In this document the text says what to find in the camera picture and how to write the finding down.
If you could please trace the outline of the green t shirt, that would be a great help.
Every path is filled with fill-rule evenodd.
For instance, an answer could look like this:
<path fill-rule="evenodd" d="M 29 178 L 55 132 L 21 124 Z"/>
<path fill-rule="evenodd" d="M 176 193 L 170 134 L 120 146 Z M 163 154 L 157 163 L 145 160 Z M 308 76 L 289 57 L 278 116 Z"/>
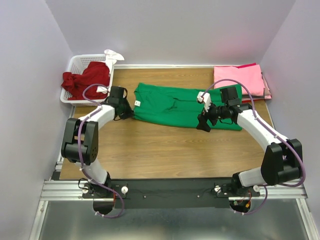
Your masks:
<path fill-rule="evenodd" d="M 195 129 L 203 105 L 197 102 L 202 89 L 139 83 L 134 90 L 134 118 L 152 124 Z"/>

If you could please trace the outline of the dark red t shirt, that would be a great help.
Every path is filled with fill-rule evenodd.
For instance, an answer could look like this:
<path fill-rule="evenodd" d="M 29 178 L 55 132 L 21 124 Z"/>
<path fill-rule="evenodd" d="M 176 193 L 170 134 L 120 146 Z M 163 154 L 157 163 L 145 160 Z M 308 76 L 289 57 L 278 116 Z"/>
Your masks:
<path fill-rule="evenodd" d="M 110 70 L 104 62 L 91 61 L 82 74 L 64 72 L 62 74 L 62 88 L 71 94 L 69 101 L 84 100 L 83 91 L 92 84 L 108 86 Z"/>

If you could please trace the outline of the white t shirt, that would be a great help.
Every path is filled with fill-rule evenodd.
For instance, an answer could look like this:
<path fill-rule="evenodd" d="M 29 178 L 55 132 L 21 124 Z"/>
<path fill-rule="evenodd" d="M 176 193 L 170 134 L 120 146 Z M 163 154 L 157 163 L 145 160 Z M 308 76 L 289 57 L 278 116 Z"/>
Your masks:
<path fill-rule="evenodd" d="M 125 58 L 120 53 L 117 53 L 111 49 L 106 49 L 104 51 L 105 55 L 105 65 L 108 67 L 110 73 L 113 72 L 114 66 L 117 63 L 117 61 L 124 61 Z M 109 86 L 98 86 L 96 92 L 107 94 L 109 91 Z"/>

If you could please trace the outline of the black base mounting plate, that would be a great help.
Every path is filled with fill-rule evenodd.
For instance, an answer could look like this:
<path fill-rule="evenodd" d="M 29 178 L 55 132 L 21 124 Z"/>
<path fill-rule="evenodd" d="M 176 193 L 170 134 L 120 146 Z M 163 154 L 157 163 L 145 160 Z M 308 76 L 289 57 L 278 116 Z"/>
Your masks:
<path fill-rule="evenodd" d="M 115 195 L 87 181 L 79 183 L 84 199 L 93 199 L 96 207 L 120 209 L 229 208 L 232 198 L 258 197 L 252 187 L 236 187 L 230 177 L 112 179 L 109 187 Z"/>

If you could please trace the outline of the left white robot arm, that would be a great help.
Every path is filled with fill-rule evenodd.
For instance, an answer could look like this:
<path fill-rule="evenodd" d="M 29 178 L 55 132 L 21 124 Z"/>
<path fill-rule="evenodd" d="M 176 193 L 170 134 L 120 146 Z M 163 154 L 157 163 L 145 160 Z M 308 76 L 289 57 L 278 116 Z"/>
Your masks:
<path fill-rule="evenodd" d="M 111 189 L 110 174 L 98 160 L 99 130 L 108 122 L 134 116 L 127 97 L 126 88 L 112 86 L 103 102 L 90 100 L 97 105 L 95 110 L 80 118 L 69 118 L 65 124 L 61 156 L 79 166 L 89 184 L 94 186 L 93 191 L 101 198 L 117 193 Z"/>

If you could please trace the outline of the folded shirts stack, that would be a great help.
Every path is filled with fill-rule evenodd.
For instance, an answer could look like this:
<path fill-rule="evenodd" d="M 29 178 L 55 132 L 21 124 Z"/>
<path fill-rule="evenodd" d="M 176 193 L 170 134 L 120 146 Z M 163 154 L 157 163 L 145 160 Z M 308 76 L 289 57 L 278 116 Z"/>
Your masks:
<path fill-rule="evenodd" d="M 248 88 L 253 98 L 265 100 L 272 98 L 259 64 L 254 62 L 237 66 L 237 68 L 239 69 L 240 82 Z"/>

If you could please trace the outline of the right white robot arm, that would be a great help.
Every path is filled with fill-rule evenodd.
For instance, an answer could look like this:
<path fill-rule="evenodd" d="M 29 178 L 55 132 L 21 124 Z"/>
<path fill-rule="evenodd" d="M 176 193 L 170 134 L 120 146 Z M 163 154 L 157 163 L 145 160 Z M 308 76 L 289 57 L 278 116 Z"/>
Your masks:
<path fill-rule="evenodd" d="M 302 144 L 277 132 L 255 110 L 254 103 L 242 103 L 237 88 L 232 85 L 220 90 L 222 105 L 215 105 L 208 90 L 199 92 L 197 102 L 203 104 L 197 116 L 197 129 L 210 132 L 217 122 L 229 119 L 245 129 L 264 150 L 261 167 L 233 174 L 230 191 L 241 196 L 253 186 L 282 185 L 290 187 L 290 181 L 298 180 L 295 187 L 306 179 Z"/>

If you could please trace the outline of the white plastic laundry basket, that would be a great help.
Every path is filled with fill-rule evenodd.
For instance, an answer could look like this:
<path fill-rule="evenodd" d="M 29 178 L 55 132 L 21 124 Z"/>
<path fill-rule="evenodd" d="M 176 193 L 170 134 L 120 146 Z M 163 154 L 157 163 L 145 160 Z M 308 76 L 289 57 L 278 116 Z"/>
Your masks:
<path fill-rule="evenodd" d="M 106 57 L 104 54 L 83 54 L 83 55 L 75 55 L 71 58 L 67 71 L 71 72 L 72 74 L 82 74 L 83 71 L 88 67 L 90 62 L 103 62 L 105 63 Z M 113 84 L 113 73 L 109 73 L 110 82 L 108 86 L 111 87 Z M 101 103 L 103 100 L 106 99 L 107 93 L 97 93 L 97 83 L 88 86 L 82 93 L 84 100 L 68 100 L 72 95 L 62 88 L 60 94 L 60 100 L 63 103 L 71 104 L 76 107 L 89 107 L 93 106 L 94 104 L 89 100 L 94 100 L 96 102 Z"/>

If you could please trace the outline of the aluminium frame rail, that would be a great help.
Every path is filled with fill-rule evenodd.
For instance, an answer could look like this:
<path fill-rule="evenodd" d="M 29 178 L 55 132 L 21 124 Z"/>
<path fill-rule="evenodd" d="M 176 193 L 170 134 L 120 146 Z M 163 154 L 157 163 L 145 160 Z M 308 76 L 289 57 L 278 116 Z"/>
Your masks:
<path fill-rule="evenodd" d="M 125 120 L 100 131 L 99 156 L 113 178 L 229 177 L 257 167 L 263 152 L 242 131 L 203 131 Z M 32 240 L 315 240 L 303 187 L 269 187 L 267 201 L 254 214 L 230 208 L 126 209 L 122 217 L 104 219 L 93 200 L 81 193 L 82 177 L 64 160 L 59 179 L 43 184 Z"/>

